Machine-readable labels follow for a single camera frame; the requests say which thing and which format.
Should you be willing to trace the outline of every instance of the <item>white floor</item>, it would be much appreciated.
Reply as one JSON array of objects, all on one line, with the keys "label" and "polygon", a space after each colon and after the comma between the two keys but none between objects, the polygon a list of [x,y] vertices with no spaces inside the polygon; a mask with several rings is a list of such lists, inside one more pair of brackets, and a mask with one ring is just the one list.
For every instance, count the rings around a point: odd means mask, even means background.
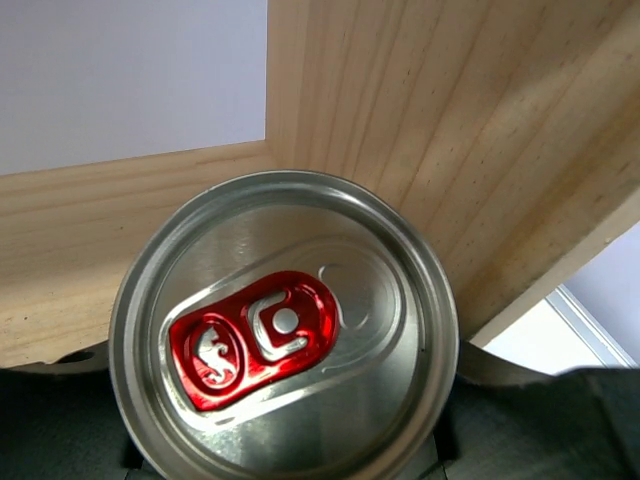
[{"label": "white floor", "polygon": [[491,340],[484,349],[551,375],[577,367],[603,366],[546,300]]}]

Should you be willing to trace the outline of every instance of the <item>can lid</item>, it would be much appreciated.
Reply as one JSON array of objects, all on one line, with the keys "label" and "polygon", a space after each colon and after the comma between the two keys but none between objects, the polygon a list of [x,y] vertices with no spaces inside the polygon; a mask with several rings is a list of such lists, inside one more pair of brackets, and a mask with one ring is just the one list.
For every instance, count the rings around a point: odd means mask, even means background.
[{"label": "can lid", "polygon": [[241,177],[185,204],[125,277],[110,369],[167,478],[388,478],[430,433],[455,307],[420,236],[325,174]]}]

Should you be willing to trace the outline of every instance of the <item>silver can top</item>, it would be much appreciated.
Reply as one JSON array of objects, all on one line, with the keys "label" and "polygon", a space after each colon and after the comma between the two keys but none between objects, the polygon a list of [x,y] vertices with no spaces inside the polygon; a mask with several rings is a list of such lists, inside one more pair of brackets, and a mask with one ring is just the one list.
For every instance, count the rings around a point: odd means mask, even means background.
[{"label": "silver can top", "polygon": [[455,307],[419,235],[312,172],[214,187],[154,235],[110,331],[118,404],[170,479],[389,478],[430,433]]}]

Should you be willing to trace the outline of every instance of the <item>wooden board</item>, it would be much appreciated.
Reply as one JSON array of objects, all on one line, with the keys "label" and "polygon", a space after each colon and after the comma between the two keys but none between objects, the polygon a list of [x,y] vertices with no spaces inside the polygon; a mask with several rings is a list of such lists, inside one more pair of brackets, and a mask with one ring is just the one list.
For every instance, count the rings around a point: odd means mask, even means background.
[{"label": "wooden board", "polygon": [[105,340],[152,233],[209,186],[274,167],[260,141],[0,177],[0,367]]},{"label": "wooden board", "polygon": [[466,336],[640,219],[639,99],[640,2],[269,2],[274,156],[399,209]]}]

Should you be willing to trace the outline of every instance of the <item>white surface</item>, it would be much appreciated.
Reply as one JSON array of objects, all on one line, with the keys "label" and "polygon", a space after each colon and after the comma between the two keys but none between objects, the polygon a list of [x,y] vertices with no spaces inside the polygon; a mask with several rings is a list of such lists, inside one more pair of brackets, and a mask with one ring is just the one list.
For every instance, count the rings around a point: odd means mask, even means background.
[{"label": "white surface", "polygon": [[0,0],[0,174],[264,138],[266,0]]},{"label": "white surface", "polygon": [[601,367],[591,350],[556,311],[541,301],[484,349],[523,367],[555,375],[577,367]]},{"label": "white surface", "polygon": [[565,286],[640,364],[640,223],[578,270]]}]

